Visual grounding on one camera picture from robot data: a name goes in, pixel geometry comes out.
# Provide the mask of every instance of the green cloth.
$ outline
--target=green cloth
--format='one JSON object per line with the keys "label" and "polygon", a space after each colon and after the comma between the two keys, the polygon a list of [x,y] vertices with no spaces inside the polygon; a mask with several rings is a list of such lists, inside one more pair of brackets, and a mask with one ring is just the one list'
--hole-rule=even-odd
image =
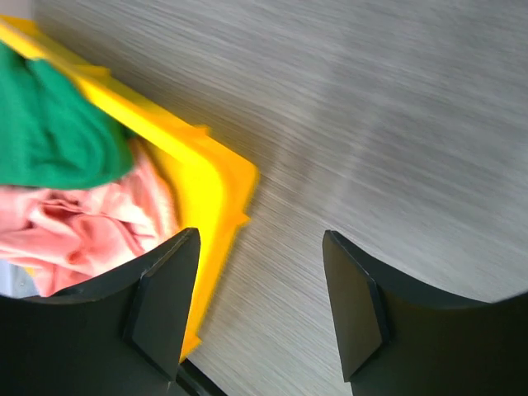
{"label": "green cloth", "polygon": [[42,59],[0,42],[0,184],[100,186],[134,165],[125,127]]}

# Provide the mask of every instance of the gray table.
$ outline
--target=gray table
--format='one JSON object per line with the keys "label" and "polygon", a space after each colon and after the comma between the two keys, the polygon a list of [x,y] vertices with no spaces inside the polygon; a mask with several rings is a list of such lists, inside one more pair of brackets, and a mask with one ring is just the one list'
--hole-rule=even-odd
{"label": "gray table", "polygon": [[262,171],[192,360],[232,396],[346,395],[326,228],[477,299],[528,288],[528,5],[39,0],[45,31]]}

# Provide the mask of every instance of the pink cloth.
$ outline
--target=pink cloth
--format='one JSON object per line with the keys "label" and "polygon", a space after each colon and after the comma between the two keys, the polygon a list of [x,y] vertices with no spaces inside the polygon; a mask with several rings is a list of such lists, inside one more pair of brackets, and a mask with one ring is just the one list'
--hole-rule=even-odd
{"label": "pink cloth", "polygon": [[152,250],[176,232],[172,199],[139,141],[135,168],[104,186],[59,191],[0,186],[0,258],[31,267],[52,295]]}

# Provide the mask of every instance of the laundry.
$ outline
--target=laundry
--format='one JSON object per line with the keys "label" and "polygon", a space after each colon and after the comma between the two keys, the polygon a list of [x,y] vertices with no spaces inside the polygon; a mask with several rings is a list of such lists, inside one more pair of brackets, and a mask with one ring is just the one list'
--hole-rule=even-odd
{"label": "laundry", "polygon": [[133,167],[127,129],[42,59],[0,42],[0,185],[100,186]]}
{"label": "laundry", "polygon": [[136,165],[89,190],[0,186],[0,258],[33,269],[43,296],[157,247],[176,231],[171,194],[137,139]]}

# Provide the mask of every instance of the yellow bin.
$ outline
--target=yellow bin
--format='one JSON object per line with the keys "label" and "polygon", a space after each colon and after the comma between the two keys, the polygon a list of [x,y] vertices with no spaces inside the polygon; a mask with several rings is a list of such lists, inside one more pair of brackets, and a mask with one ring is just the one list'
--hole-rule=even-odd
{"label": "yellow bin", "polygon": [[0,16],[0,40],[27,59],[46,59],[79,91],[148,143],[172,188],[182,228],[200,230],[201,250],[181,360],[200,344],[198,330],[257,184],[257,168],[208,136],[51,40],[32,21]]}

